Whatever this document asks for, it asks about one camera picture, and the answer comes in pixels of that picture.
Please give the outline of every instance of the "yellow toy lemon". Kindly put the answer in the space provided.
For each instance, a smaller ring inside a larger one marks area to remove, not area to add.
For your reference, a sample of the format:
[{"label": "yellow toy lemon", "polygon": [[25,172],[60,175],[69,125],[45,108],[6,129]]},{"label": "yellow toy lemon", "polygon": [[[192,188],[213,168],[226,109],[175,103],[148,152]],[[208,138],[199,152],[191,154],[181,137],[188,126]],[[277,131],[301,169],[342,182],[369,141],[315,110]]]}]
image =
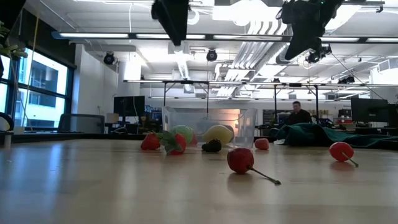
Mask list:
[{"label": "yellow toy lemon", "polygon": [[203,140],[210,142],[213,139],[220,140],[222,145],[226,145],[233,138],[234,133],[223,125],[215,125],[203,135]]}]

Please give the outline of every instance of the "clear plastic bin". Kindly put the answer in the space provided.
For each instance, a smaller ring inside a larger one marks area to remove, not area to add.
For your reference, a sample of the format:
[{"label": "clear plastic bin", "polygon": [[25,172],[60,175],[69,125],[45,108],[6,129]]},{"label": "clear plastic bin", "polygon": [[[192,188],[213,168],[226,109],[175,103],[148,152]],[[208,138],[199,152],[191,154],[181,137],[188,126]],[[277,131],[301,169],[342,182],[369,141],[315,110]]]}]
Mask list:
[{"label": "clear plastic bin", "polygon": [[169,131],[177,125],[187,125],[195,131],[198,142],[203,142],[202,135],[214,125],[231,126],[234,139],[228,144],[232,147],[252,148],[257,109],[189,109],[162,108],[163,129]]}]

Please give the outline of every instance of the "green blanket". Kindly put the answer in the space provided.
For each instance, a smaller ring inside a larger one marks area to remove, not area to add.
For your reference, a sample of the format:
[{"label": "green blanket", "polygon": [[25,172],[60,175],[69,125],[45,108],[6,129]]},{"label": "green blanket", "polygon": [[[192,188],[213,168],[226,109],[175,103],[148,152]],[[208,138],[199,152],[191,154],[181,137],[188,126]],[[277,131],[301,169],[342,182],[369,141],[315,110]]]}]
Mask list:
[{"label": "green blanket", "polygon": [[388,148],[391,141],[398,141],[398,137],[347,134],[307,123],[283,126],[276,138],[285,139],[285,144],[291,146],[330,146],[334,142],[347,142],[360,148]]}]

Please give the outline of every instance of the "red toy apple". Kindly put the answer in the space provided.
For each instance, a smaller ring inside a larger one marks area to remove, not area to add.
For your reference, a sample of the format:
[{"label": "red toy apple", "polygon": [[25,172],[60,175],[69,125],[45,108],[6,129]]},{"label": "red toy apple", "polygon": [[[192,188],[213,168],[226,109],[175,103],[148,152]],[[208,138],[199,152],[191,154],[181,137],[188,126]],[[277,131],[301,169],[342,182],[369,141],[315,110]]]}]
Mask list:
[{"label": "red toy apple", "polygon": [[356,167],[359,165],[351,158],[354,156],[354,149],[345,142],[335,142],[329,148],[330,155],[337,161],[344,162],[350,160]]},{"label": "red toy apple", "polygon": [[266,138],[257,139],[254,142],[254,146],[260,150],[268,150],[269,149],[269,141]]},{"label": "red toy apple", "polygon": [[275,180],[271,177],[268,177],[267,175],[257,171],[255,168],[253,168],[254,158],[253,158],[253,154],[251,153],[251,151],[249,149],[246,149],[243,147],[233,149],[228,152],[226,159],[228,161],[229,168],[231,168],[231,170],[235,171],[237,174],[244,174],[249,170],[253,170],[254,172],[267,178],[274,184],[280,185],[279,180]]}]

